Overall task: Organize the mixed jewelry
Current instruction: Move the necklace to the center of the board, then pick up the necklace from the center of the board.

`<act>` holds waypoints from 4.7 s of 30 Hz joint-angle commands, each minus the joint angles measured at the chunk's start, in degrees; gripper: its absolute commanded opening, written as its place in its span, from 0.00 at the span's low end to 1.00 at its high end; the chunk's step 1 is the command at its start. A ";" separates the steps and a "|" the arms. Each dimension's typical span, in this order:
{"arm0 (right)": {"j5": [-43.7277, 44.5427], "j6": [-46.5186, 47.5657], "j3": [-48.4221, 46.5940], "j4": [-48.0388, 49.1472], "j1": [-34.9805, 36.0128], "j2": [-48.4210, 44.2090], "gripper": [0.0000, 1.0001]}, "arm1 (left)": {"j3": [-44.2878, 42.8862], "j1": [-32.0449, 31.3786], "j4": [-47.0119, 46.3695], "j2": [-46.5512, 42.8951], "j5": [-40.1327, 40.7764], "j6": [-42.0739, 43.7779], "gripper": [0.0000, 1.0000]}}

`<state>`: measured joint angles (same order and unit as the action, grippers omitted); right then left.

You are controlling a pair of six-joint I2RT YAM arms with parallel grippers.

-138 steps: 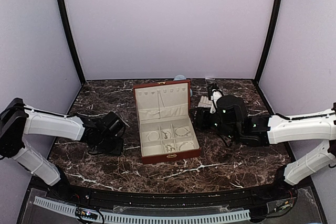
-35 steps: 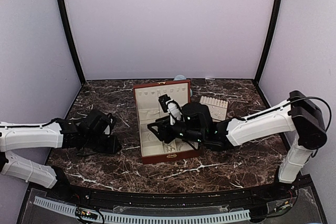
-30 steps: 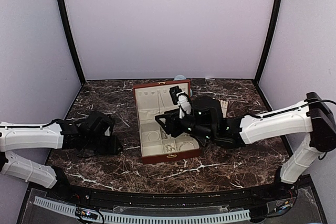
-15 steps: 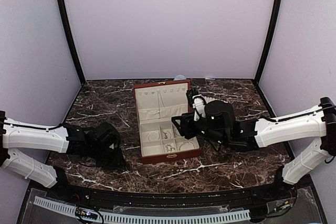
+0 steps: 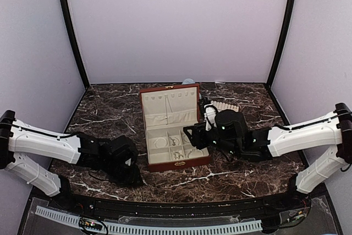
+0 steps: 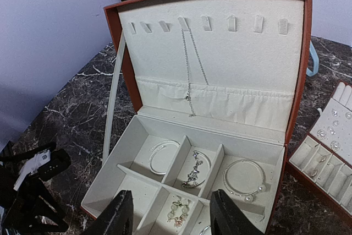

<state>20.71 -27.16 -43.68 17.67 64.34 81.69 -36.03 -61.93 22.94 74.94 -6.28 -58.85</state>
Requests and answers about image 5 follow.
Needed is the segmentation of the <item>red jewelry display tray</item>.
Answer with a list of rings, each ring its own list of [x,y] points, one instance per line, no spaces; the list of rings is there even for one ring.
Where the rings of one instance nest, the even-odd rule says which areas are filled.
[[[213,104],[218,111],[233,110],[235,112],[239,112],[239,106],[236,105],[218,101],[211,101],[211,104]]]

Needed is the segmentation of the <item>gold crystal pendant earring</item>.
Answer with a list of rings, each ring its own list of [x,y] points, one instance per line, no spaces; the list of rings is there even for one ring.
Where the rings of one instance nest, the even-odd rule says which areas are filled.
[[[173,151],[173,152],[172,152],[172,155],[173,155],[173,159],[174,159],[174,160],[183,160],[183,159],[184,159],[184,155],[183,155],[182,152]]]

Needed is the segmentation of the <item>light blue faceted mug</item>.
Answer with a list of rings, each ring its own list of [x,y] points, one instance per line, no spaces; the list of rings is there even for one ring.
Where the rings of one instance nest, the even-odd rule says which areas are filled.
[[[190,78],[187,78],[182,82],[183,85],[194,84],[194,83],[195,83],[195,81]]]

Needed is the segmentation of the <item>red jewelry box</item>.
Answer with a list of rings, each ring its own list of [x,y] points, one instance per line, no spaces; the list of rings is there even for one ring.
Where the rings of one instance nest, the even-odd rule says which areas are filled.
[[[140,101],[144,120],[148,169],[150,172],[181,170],[209,164],[208,149],[203,157],[187,158],[190,144],[183,128],[199,122],[199,84],[171,85],[140,90]],[[166,138],[168,146],[155,148],[157,138]],[[174,160],[172,152],[179,151],[183,160]]]

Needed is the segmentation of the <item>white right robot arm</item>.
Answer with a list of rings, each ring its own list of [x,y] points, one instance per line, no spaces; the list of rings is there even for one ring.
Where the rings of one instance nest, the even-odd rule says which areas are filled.
[[[280,201],[287,210],[301,202],[302,194],[311,193],[336,171],[351,166],[351,109],[344,103],[307,122],[257,130],[250,130],[244,115],[230,106],[217,108],[207,98],[202,98],[199,106],[204,121],[184,127],[184,134],[193,147],[202,150],[213,146],[229,162],[234,158],[261,162],[295,151],[326,148],[308,168],[289,180],[289,191]]]

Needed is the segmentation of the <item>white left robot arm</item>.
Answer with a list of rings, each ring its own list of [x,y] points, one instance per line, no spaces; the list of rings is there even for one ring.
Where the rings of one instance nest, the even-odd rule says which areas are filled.
[[[14,173],[48,197],[56,197],[56,202],[66,211],[74,210],[78,200],[71,194],[68,179],[47,171],[28,154],[103,171],[108,181],[118,186],[143,185],[137,165],[138,150],[130,138],[55,133],[30,126],[17,119],[14,111],[6,110],[1,115],[1,169]]]

